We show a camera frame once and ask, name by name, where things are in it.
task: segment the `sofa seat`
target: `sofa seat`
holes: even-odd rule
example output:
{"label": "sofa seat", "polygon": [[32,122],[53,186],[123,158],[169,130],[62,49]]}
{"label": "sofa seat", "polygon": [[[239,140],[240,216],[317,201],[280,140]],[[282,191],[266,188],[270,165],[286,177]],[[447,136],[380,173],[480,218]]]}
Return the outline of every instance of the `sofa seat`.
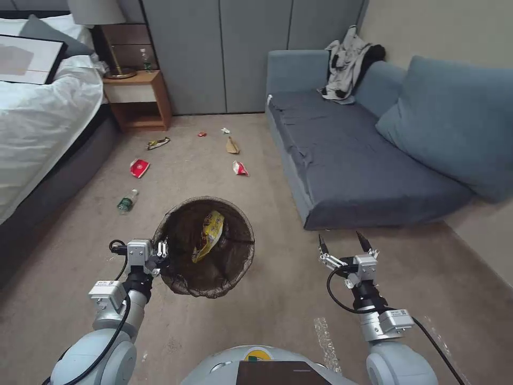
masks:
{"label": "sofa seat", "polygon": [[315,90],[277,92],[268,113],[309,200],[305,229],[428,222],[473,197],[386,141],[361,105],[325,101]]}

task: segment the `plastic water bottle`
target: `plastic water bottle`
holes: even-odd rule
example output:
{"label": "plastic water bottle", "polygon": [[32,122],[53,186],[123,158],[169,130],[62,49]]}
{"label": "plastic water bottle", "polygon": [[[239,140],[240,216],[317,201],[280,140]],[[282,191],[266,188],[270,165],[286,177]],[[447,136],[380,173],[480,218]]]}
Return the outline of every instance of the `plastic water bottle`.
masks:
{"label": "plastic water bottle", "polygon": [[137,201],[137,195],[139,195],[139,191],[136,189],[125,195],[125,197],[118,204],[118,210],[120,214],[125,214],[129,212],[132,207],[134,207],[134,204]]}
{"label": "plastic water bottle", "polygon": [[152,69],[151,63],[150,63],[150,59],[146,53],[146,48],[141,48],[141,56],[143,58],[144,70],[146,72],[153,72],[153,69]]}

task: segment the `gray pillow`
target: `gray pillow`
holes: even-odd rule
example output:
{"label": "gray pillow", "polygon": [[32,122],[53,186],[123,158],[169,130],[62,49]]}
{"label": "gray pillow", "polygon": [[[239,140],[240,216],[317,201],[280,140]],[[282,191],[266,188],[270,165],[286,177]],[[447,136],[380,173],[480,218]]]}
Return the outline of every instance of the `gray pillow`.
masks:
{"label": "gray pillow", "polygon": [[87,45],[82,44],[78,40],[61,31],[57,31],[34,15],[30,15],[19,36],[30,37],[32,39],[47,39],[65,42],[68,45],[65,57],[91,55],[94,53],[94,51]]}
{"label": "gray pillow", "polygon": [[513,70],[415,56],[376,128],[489,201],[513,196]]}

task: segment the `table lamp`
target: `table lamp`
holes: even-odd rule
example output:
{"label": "table lamp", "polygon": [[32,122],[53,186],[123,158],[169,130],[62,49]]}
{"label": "table lamp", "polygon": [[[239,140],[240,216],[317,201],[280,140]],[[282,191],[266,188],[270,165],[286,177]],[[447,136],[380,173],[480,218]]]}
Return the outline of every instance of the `table lamp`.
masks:
{"label": "table lamp", "polygon": [[[68,0],[68,5],[75,24],[107,25],[121,24],[126,21],[117,0]],[[137,74],[135,70],[122,68],[119,65],[113,45],[105,32],[104,36],[115,64],[115,70],[107,72],[105,77],[109,79],[126,79],[135,76]]]}

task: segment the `yellow snack bag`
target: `yellow snack bag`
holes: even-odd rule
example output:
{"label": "yellow snack bag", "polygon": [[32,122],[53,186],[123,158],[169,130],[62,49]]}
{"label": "yellow snack bag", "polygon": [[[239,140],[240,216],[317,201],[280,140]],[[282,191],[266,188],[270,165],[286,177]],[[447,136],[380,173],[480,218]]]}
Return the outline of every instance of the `yellow snack bag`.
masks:
{"label": "yellow snack bag", "polygon": [[196,247],[192,253],[192,262],[200,262],[218,242],[223,232],[224,215],[211,211],[203,220],[203,231],[201,233],[201,250]]}

